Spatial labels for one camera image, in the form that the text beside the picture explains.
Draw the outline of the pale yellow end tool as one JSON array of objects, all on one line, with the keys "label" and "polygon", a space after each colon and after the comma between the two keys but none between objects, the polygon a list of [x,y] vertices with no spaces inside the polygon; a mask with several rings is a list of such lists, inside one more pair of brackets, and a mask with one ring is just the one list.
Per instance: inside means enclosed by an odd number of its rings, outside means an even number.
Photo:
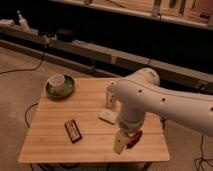
[{"label": "pale yellow end tool", "polygon": [[125,134],[122,130],[117,131],[114,139],[114,152],[120,154],[127,145],[128,140],[129,136],[127,134]]}]

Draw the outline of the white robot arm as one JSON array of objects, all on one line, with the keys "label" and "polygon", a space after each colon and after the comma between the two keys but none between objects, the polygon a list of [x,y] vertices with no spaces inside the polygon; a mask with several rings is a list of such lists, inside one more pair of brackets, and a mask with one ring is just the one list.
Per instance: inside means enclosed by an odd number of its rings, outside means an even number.
[{"label": "white robot arm", "polygon": [[114,92],[121,103],[118,125],[126,134],[136,133],[150,112],[213,137],[213,95],[162,88],[151,68],[119,79]]}]

